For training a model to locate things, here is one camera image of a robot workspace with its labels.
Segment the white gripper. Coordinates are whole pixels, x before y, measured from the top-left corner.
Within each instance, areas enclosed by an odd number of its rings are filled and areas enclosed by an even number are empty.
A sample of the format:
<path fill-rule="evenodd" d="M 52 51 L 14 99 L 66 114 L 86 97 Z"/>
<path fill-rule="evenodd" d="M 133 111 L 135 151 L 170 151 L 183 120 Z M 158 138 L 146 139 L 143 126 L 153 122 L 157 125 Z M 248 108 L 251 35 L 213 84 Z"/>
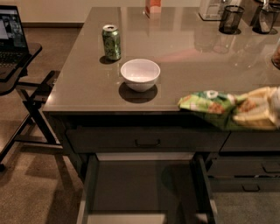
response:
<path fill-rule="evenodd" d="M 280 128 L 280 87 L 261 87 L 246 94 L 247 110 L 238 110 L 233 120 L 248 129 Z"/>

